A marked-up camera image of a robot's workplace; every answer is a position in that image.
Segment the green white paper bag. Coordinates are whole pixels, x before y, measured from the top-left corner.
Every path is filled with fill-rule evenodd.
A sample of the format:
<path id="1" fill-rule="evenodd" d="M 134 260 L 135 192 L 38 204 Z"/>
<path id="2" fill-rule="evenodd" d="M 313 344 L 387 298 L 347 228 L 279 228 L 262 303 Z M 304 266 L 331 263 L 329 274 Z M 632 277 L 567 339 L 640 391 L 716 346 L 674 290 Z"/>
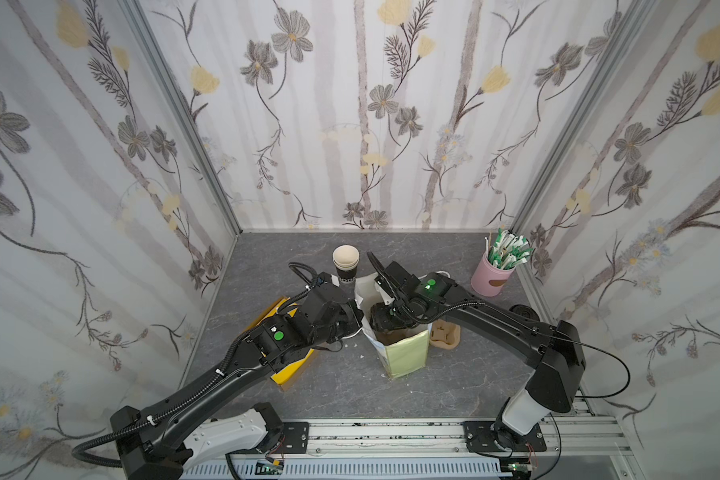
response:
<path id="1" fill-rule="evenodd" d="M 363 313 L 362 332 L 376 350 L 387 376 L 399 378 L 426 366 L 432 323 L 388 333 L 371 329 L 370 310 L 377 303 L 392 305 L 392 298 L 376 282 L 376 274 L 355 281 L 354 295 Z"/>

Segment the black paper coffee cup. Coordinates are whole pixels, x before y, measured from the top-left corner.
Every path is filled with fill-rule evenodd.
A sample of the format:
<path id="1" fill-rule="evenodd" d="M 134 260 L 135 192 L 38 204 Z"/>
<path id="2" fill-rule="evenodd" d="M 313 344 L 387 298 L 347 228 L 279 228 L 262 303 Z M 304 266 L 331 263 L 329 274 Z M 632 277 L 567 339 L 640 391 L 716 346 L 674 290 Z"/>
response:
<path id="1" fill-rule="evenodd" d="M 516 305 L 513 305 L 509 309 L 509 311 L 516 315 L 522 316 L 523 318 L 530 319 L 532 321 L 540 320 L 538 313 L 533 308 L 531 308 L 530 306 L 527 306 L 527 305 L 516 304 Z"/>

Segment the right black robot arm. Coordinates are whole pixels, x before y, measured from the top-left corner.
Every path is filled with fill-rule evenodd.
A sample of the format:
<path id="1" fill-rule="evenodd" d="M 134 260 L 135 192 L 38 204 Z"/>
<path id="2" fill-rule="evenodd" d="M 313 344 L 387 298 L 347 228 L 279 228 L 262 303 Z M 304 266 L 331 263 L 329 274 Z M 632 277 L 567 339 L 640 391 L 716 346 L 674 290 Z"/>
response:
<path id="1" fill-rule="evenodd" d="M 372 307 L 373 328 L 394 331 L 446 320 L 496 343 L 533 369 L 490 427 L 499 449 L 516 449 L 548 414 L 570 412 L 588 347 L 573 324 L 553 326 L 522 316 L 476 297 L 440 273 L 418 278 L 396 261 L 383 265 L 373 253 L 367 257 L 377 273 L 376 284 L 391 299 Z"/>

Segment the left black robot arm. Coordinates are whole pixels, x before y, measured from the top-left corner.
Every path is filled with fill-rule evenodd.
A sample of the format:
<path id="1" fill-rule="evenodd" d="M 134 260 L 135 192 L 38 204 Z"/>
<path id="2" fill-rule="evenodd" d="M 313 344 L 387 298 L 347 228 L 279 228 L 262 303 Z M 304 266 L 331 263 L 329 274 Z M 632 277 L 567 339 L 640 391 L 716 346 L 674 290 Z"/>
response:
<path id="1" fill-rule="evenodd" d="M 192 435 L 223 406 L 309 351 L 328 351 L 361 331 L 362 310 L 330 274 L 296 261 L 288 266 L 304 290 L 238 335 L 221 361 L 195 381 L 143 410 L 116 412 L 111 432 L 75 446 L 72 457 L 120 468 L 129 479 L 178 479 L 208 444 Z"/>

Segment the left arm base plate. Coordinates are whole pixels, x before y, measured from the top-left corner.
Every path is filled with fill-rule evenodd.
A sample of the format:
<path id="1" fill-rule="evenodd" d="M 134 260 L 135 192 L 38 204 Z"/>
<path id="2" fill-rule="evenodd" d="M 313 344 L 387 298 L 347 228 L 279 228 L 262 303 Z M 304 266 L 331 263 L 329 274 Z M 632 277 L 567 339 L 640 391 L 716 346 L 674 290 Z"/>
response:
<path id="1" fill-rule="evenodd" d="M 308 422 L 285 422 L 281 443 L 276 452 L 279 455 L 305 454 L 308 448 L 309 430 Z"/>

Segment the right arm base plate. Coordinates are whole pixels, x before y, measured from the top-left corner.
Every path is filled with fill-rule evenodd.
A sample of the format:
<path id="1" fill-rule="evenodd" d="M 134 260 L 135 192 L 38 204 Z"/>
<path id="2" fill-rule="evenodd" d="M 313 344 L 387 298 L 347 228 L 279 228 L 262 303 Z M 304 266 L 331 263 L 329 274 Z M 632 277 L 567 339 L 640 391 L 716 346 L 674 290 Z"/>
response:
<path id="1" fill-rule="evenodd" d="M 540 425 L 535 424 L 526 435 L 509 427 L 493 427 L 493 420 L 465 421 L 462 423 L 467 450 L 472 453 L 510 454 L 545 452 L 547 445 Z"/>

